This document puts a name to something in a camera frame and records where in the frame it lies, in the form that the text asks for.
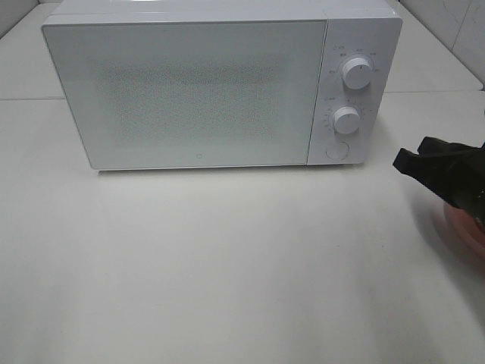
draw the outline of white countertop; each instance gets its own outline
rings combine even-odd
[[[40,32],[56,6],[37,6],[0,39],[0,99],[64,98]],[[480,81],[407,10],[398,4],[396,10],[404,26],[386,92],[482,89]]]
[[[484,106],[387,94],[362,166],[97,174],[64,100],[0,102],[0,357],[482,364],[485,265],[391,164]]]

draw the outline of white knob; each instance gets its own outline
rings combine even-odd
[[[342,77],[348,88],[363,89],[371,82],[371,63],[364,57],[349,59],[342,67]]]
[[[333,114],[333,127],[337,133],[350,134],[359,128],[361,116],[350,106],[339,108]]]

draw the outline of orange base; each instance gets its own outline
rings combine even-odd
[[[485,259],[485,229],[465,211],[455,209],[447,203],[445,216],[463,242]]]

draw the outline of control panel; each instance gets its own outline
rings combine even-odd
[[[366,159],[401,26],[397,17],[327,22],[308,165]]]

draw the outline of round button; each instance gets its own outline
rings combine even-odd
[[[328,158],[333,159],[334,161],[343,161],[349,155],[349,150],[349,144],[333,141],[327,144],[325,154],[327,154]]]
[[[364,57],[349,59],[342,67],[342,78],[350,89],[363,89],[371,82],[372,66]]]
[[[337,133],[350,134],[359,128],[361,117],[358,111],[350,106],[339,108],[333,114],[333,127]]]

